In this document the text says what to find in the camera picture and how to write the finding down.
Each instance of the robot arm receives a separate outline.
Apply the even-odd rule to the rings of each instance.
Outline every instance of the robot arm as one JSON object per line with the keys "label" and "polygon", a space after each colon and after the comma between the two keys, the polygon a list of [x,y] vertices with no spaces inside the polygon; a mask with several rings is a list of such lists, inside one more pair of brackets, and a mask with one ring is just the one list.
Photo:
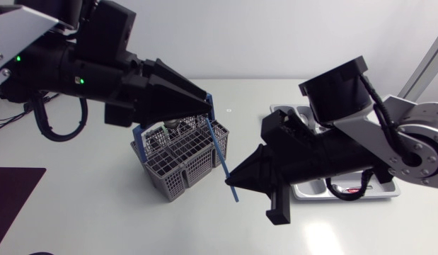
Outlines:
{"label": "robot arm", "polygon": [[[260,144],[226,183],[266,193],[272,201],[266,215],[276,225],[290,221],[289,185],[294,183],[326,178],[330,192],[344,200],[362,197],[373,174],[381,183],[395,176],[438,188],[438,103],[393,96],[382,102],[362,75],[366,70],[359,57],[300,84],[325,131],[316,134],[292,110],[275,111],[262,123],[267,144]],[[371,114],[379,122],[371,121]],[[341,193],[330,181],[360,170],[357,193]]]}
{"label": "robot arm", "polygon": [[112,1],[84,2],[16,0],[27,7],[0,6],[0,95],[30,101],[46,137],[60,142],[77,134],[50,131],[42,102],[47,91],[80,98],[80,130],[86,98],[105,102],[105,122],[121,126],[146,127],[210,111],[205,91],[161,60],[143,61],[126,51],[133,11]]}

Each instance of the stainless steel tray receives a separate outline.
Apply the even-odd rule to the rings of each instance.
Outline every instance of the stainless steel tray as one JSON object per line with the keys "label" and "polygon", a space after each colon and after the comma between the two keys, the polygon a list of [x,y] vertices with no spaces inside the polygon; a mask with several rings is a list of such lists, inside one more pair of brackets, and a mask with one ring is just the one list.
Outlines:
{"label": "stainless steel tray", "polygon": [[[313,113],[309,106],[305,105],[271,105],[270,111],[274,112],[281,110],[287,113],[293,110],[297,115],[301,116],[305,125],[316,133],[324,132],[327,129],[316,123]],[[360,188],[360,179],[362,173],[354,172],[343,174],[332,178],[332,183],[343,189],[344,192],[355,192]],[[292,185],[294,196],[299,200],[330,200],[336,198],[325,186],[324,179],[309,181],[306,183]],[[380,184],[376,177],[371,178],[368,183],[368,189],[363,198],[392,198],[400,195],[400,189],[395,180],[389,183]]]}

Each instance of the white table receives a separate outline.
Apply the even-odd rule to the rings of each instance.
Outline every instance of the white table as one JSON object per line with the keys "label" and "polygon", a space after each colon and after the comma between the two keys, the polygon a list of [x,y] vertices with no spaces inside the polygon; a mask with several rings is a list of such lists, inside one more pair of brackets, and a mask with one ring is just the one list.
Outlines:
{"label": "white table", "polygon": [[[262,140],[272,103],[307,103],[299,80],[196,80],[230,130],[231,169]],[[391,200],[299,202],[291,224],[266,218],[266,195],[237,189],[221,167],[172,203],[151,185],[131,150],[130,128],[103,124],[103,103],[74,140],[50,142],[33,115],[0,130],[0,166],[45,167],[0,245],[0,254],[438,254],[438,190],[398,181]],[[78,100],[47,104],[56,131],[73,130]]]}

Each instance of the white wall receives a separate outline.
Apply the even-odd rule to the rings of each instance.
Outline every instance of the white wall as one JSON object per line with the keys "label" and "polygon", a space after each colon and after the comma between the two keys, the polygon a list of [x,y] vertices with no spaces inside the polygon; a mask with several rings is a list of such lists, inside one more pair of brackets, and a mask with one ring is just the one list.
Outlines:
{"label": "white wall", "polygon": [[438,35],[438,0],[116,2],[137,12],[129,50],[191,79],[309,79],[363,55],[397,94]]}

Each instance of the blue stick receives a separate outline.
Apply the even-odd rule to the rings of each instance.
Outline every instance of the blue stick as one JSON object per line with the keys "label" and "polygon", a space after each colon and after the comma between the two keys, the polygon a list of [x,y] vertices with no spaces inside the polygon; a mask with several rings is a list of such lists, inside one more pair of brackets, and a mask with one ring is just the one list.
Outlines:
{"label": "blue stick", "polygon": [[[212,126],[211,126],[211,123],[210,123],[208,118],[206,118],[206,123],[207,123],[207,127],[209,128],[209,131],[211,132],[212,140],[214,141],[214,146],[216,147],[217,154],[219,155],[221,165],[224,167],[225,176],[227,178],[229,178],[230,173],[228,172],[228,168],[226,167],[224,155],[221,153],[219,143],[217,142],[216,136],[214,135],[214,131],[212,130]],[[233,193],[234,200],[236,202],[239,202],[239,198],[238,198],[238,194],[236,193],[236,189],[233,186],[230,186],[230,188],[231,188],[231,192]]]}

